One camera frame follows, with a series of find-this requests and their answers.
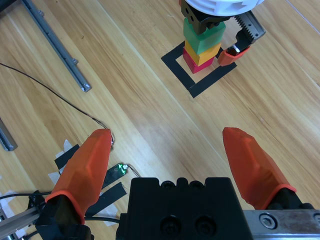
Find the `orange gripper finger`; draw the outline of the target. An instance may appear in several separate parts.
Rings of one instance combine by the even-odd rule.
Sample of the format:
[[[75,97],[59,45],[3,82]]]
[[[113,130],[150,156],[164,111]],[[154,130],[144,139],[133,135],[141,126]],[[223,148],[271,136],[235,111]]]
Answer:
[[[110,129],[95,130],[68,160],[35,223],[44,240],[93,240],[85,214],[100,196],[112,148]]]
[[[303,203],[275,161],[256,139],[236,127],[225,127],[223,144],[241,197],[256,210],[313,210]]]

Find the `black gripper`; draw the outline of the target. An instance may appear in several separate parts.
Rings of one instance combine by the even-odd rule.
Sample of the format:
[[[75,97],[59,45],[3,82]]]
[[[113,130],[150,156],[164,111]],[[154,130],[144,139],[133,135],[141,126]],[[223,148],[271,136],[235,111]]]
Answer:
[[[230,18],[240,26],[236,43],[218,57],[220,66],[228,66],[241,58],[250,46],[265,35],[266,31],[252,12],[261,0],[182,0],[181,12],[197,35],[212,29]]]

